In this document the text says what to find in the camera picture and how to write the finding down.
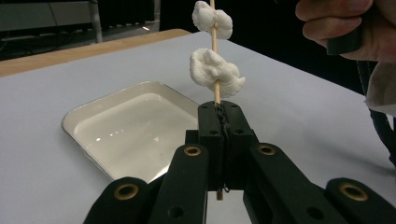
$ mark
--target white fluffy material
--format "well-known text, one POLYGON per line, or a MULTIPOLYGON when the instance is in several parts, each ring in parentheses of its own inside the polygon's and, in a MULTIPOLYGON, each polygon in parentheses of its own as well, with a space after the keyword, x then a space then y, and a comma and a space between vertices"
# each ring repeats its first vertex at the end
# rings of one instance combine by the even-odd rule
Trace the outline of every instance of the white fluffy material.
POLYGON ((228 39, 233 34, 233 20, 223 10, 215 10, 204 1, 195 3, 192 21, 200 31, 212 35, 212 26, 216 27, 218 39, 228 39))
POLYGON ((213 84, 218 80, 221 98, 235 95, 246 81, 244 77, 239 77, 235 64, 227 63, 212 49, 198 49, 191 55, 190 75, 196 84, 212 91, 213 84))

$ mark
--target table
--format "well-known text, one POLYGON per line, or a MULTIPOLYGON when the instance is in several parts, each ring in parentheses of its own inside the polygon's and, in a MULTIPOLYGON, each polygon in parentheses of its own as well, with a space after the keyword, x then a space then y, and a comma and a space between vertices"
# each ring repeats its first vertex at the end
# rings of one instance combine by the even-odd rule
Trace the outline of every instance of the table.
MULTIPOLYGON (((210 46, 207 33, 174 30, 1 62, 0 223, 81 223, 110 180, 62 131, 64 115, 148 80, 211 101, 189 76, 191 53, 210 46)), ((262 142, 282 148, 321 187, 353 178, 396 205, 394 167, 363 96, 227 40, 218 48, 247 78, 228 100, 262 142)), ((207 223, 248 223, 241 192, 214 198, 207 223)))

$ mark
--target finger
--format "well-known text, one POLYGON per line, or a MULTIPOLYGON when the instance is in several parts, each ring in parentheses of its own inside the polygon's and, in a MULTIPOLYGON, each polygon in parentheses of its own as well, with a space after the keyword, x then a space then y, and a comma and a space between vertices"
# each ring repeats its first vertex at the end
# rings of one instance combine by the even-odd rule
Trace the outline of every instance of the finger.
POLYGON ((334 38, 353 31, 361 24, 360 17, 353 18, 323 18, 308 21, 303 27, 303 35, 314 41, 334 38))
POLYGON ((300 0, 295 14, 302 21, 325 17, 354 17, 366 12, 373 0, 300 0))

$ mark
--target wooden table edge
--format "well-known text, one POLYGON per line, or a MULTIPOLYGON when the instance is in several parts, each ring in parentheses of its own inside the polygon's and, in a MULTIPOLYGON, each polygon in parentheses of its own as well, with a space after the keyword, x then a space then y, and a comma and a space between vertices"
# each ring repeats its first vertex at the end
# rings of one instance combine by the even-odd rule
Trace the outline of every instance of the wooden table edge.
POLYGON ((0 77, 26 72, 37 68, 43 68, 59 63, 68 63, 74 60, 114 52, 117 50, 135 48, 138 46, 143 46, 188 34, 190 34, 190 32, 182 29, 172 29, 148 35, 138 35, 107 41, 100 44, 92 44, 79 48, 62 49, 49 53, 6 60, 0 62, 0 77))

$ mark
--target wooden skewer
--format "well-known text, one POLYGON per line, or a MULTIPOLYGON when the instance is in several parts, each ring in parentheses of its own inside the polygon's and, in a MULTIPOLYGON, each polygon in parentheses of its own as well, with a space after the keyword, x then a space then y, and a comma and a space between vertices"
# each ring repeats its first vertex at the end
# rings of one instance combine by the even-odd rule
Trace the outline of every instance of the wooden skewer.
MULTIPOLYGON (((215 0, 210 0, 210 6, 215 8, 215 0)), ((218 35, 217 35, 216 25, 212 26, 212 50, 215 51, 216 53, 218 52, 218 35)), ((213 89, 215 93, 215 103, 219 104, 221 99, 220 99, 220 84, 218 80, 215 81, 213 89)))

